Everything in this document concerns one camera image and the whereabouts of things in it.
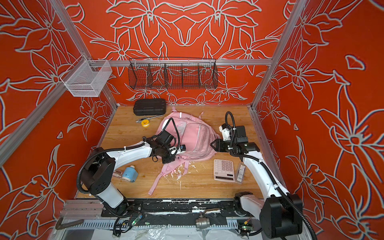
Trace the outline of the pink student backpack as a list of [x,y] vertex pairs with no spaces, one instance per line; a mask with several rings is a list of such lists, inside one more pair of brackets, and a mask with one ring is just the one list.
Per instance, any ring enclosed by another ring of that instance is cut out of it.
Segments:
[[184,170],[179,172],[181,177],[188,173],[190,162],[210,160],[216,154],[211,143],[220,138],[214,129],[201,119],[201,116],[195,117],[179,112],[174,107],[172,112],[162,120],[157,134],[162,130],[166,130],[175,138],[179,134],[181,145],[186,147],[186,151],[176,155],[175,161],[163,166],[148,192],[149,195],[153,194],[162,177],[178,172],[179,167],[184,167]]

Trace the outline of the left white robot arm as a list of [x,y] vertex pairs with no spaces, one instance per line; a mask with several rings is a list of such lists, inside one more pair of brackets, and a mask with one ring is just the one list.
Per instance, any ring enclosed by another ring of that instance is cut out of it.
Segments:
[[145,158],[160,158],[169,164],[186,150],[173,118],[166,121],[161,132],[150,138],[143,138],[136,145],[95,150],[80,167],[76,179],[78,191],[90,194],[102,202],[114,216],[122,218],[129,208],[125,196],[112,184],[113,172],[127,164]]

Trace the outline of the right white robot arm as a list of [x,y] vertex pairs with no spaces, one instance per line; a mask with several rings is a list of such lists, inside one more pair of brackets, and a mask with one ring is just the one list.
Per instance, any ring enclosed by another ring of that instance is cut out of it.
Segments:
[[287,237],[300,238],[306,230],[311,240],[317,234],[303,213],[303,202],[296,194],[291,194],[276,178],[263,158],[261,150],[254,142],[249,142],[243,126],[236,125],[234,115],[228,111],[225,123],[221,126],[222,139],[216,139],[211,147],[216,152],[229,153],[239,158],[256,180],[263,200],[249,192],[235,196],[234,204],[240,214],[250,214],[260,222],[256,231],[239,230],[239,235],[250,236],[263,233],[271,240],[285,240]]

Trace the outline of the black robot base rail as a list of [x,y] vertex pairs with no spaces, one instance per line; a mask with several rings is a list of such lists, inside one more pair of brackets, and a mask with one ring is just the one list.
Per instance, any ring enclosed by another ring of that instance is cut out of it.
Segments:
[[252,215],[235,206],[234,199],[128,199],[129,209],[124,213],[134,220],[139,214],[150,225],[194,226],[202,216],[214,226],[224,226],[228,219],[249,219]]

